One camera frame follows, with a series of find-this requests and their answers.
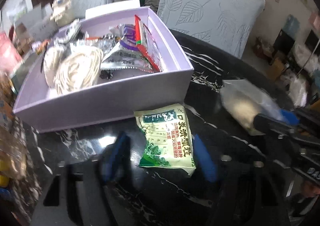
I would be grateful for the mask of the clear bag of beige powder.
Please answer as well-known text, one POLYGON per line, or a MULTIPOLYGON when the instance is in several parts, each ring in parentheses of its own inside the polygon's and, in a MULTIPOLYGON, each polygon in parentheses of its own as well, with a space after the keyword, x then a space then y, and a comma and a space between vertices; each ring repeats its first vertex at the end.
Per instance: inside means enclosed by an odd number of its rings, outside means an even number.
POLYGON ((222 105, 250 135, 263 134, 253 125, 253 120, 258 114, 285 121, 276 102, 248 80, 223 80, 222 82, 223 86, 220 88, 222 105))

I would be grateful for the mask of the green white medicine packet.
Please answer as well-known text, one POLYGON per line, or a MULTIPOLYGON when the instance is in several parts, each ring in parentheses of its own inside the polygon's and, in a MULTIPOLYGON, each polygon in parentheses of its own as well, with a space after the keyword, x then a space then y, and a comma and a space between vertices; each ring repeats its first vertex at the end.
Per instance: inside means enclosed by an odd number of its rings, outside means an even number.
POLYGON ((146 146, 140 167, 182 169, 192 175, 196 169, 188 117, 181 104, 134 113, 146 146))

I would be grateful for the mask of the lavender cardboard box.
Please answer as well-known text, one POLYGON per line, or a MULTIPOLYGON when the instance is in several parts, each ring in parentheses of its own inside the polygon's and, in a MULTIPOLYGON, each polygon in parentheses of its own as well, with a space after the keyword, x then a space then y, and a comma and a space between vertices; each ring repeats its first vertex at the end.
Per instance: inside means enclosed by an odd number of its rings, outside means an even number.
POLYGON ((161 73, 115 71, 110 80, 99 79, 90 88, 58 95, 48 87, 41 70, 42 58, 38 58, 20 88, 13 113, 43 133, 127 119, 136 111, 182 103, 193 66, 171 31, 150 8, 121 10, 82 20, 82 30, 102 36, 112 26, 133 23, 136 16, 156 41, 164 68, 161 73))

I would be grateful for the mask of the gingham lace-trimmed plush toy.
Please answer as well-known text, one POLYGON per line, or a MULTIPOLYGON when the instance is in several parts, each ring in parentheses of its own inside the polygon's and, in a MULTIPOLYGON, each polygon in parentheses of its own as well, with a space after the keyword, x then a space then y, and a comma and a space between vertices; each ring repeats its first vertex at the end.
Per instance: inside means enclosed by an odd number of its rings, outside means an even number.
POLYGON ((58 95, 96 85, 104 52, 93 41, 86 40, 79 19, 66 29, 64 36, 56 37, 46 50, 41 71, 49 88, 58 95))

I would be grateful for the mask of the silver purple snack packet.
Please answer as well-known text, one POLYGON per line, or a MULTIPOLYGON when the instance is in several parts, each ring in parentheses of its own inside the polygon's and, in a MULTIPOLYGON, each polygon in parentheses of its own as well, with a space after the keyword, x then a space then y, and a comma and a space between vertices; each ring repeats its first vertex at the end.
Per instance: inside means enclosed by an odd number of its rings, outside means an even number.
POLYGON ((116 38, 116 44, 105 53, 100 65, 102 71, 138 69, 147 73, 155 72, 151 63, 136 46, 134 24, 119 24, 110 27, 109 31, 116 38))

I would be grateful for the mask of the white plastic bag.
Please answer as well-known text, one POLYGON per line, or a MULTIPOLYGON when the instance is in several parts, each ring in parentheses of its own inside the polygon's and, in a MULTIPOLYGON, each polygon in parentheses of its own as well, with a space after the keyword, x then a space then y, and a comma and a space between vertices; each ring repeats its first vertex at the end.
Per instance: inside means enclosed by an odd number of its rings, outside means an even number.
POLYGON ((295 107, 305 107, 307 103, 308 93, 306 89, 306 79, 302 76, 290 78, 289 97, 295 107))

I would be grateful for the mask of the near light blue chair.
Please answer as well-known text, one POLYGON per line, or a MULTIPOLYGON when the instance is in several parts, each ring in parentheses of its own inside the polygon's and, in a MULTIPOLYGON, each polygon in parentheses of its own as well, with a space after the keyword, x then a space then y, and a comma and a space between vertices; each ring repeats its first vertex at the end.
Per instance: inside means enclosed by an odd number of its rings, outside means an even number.
POLYGON ((160 0, 157 15, 172 30, 241 58, 265 0, 160 0))

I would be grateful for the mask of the red white snack packet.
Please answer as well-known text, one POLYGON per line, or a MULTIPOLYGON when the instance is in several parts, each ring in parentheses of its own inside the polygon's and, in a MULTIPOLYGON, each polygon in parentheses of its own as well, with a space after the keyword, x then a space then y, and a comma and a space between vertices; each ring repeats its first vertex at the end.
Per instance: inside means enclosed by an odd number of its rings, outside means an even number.
POLYGON ((147 25, 135 15, 136 47, 142 55, 149 61, 153 69, 162 71, 161 56, 157 44, 153 39, 147 25))

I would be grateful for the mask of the astronaut figurine jar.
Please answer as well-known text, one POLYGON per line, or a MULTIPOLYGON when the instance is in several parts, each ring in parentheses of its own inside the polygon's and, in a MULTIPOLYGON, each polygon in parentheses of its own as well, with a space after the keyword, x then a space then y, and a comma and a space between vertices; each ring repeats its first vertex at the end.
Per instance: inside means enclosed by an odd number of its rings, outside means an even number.
POLYGON ((74 19, 71 0, 54 0, 52 3, 51 20, 54 20, 58 28, 70 24, 74 19))

